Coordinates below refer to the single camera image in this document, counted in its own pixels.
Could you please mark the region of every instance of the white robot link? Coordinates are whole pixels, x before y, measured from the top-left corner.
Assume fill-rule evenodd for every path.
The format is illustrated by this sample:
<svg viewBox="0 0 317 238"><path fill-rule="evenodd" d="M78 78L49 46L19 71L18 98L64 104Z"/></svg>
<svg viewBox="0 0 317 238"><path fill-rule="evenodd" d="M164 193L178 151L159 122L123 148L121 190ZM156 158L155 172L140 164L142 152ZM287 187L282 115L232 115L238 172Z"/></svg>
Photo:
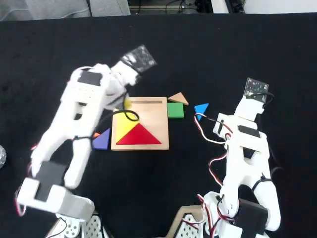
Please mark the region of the white robot link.
<svg viewBox="0 0 317 238"><path fill-rule="evenodd" d="M220 193L209 192L199 198L208 218L207 223L200 224L200 237L206 230L211 237L262 238L268 237L265 230L278 229L281 216L268 165L269 147L266 135L254 122L273 97L268 84L248 78L234 115L218 114L213 132L226 141L226 153L214 160L227 157L226 176L221 183L210 170L221 189ZM252 190L259 204L239 199L242 184Z"/></svg>
<svg viewBox="0 0 317 238"><path fill-rule="evenodd" d="M127 88L135 85L139 74L155 64L145 46L140 46L123 56L112 68L96 64L72 73L49 129L33 150L32 176L24 180L17 196L18 204L56 213L65 220L90 220L94 203L69 190L75 189L81 181L92 150L94 130L104 109L113 111L124 107ZM54 151L68 139L73 140L70 164L50 161Z"/></svg>

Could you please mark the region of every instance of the blue triangle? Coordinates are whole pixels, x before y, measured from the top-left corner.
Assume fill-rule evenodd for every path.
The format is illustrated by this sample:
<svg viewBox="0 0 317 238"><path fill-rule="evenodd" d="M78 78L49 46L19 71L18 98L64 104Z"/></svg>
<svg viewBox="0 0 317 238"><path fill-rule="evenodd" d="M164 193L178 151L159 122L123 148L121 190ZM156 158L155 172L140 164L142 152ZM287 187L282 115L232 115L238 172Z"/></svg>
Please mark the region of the blue triangle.
<svg viewBox="0 0 317 238"><path fill-rule="evenodd" d="M205 103L205 104L194 106L194 109L196 113L204 114L208 106L209 106L209 103ZM201 115L197 116L198 120L200 120L201 118L202 118Z"/></svg>
<svg viewBox="0 0 317 238"><path fill-rule="evenodd" d="M93 140L93 148L107 150L109 144L110 128Z"/></svg>

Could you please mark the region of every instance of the red triangle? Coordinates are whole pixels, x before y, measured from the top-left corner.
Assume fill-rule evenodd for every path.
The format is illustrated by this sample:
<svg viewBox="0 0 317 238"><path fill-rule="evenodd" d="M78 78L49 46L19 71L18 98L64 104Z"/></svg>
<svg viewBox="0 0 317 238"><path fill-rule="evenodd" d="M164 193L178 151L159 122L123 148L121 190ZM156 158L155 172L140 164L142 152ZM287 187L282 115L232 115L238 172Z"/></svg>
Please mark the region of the red triangle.
<svg viewBox="0 0 317 238"><path fill-rule="evenodd" d="M140 123L133 127L117 145L158 145L160 143L148 130Z"/></svg>

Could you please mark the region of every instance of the orange triangle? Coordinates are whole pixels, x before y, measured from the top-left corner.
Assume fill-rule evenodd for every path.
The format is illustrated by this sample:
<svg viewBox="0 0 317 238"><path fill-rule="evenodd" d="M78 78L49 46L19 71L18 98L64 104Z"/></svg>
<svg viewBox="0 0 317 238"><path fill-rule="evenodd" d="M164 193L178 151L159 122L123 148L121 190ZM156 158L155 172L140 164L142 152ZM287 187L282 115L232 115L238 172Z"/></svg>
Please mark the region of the orange triangle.
<svg viewBox="0 0 317 238"><path fill-rule="evenodd" d="M98 136L100 136L100 133L95 132L95 134L93 135L93 138L97 138Z"/></svg>
<svg viewBox="0 0 317 238"><path fill-rule="evenodd" d="M188 101L182 93L176 93L175 95L168 98L172 102L183 103L184 105L189 105Z"/></svg>
<svg viewBox="0 0 317 238"><path fill-rule="evenodd" d="M117 145L159 145L162 144L157 140L144 126L138 123L124 137L122 137Z"/></svg>

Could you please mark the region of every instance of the beige triangle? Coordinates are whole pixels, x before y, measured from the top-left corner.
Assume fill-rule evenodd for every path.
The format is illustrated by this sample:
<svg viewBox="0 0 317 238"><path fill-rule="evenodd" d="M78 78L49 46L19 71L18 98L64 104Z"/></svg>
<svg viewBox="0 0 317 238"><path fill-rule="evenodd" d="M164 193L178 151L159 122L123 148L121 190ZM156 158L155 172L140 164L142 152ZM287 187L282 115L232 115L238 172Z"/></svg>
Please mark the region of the beige triangle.
<svg viewBox="0 0 317 238"><path fill-rule="evenodd" d="M184 97L184 95L182 93L177 93L177 94L169 97L168 99L172 102L183 103L187 106L189 105L186 98Z"/></svg>

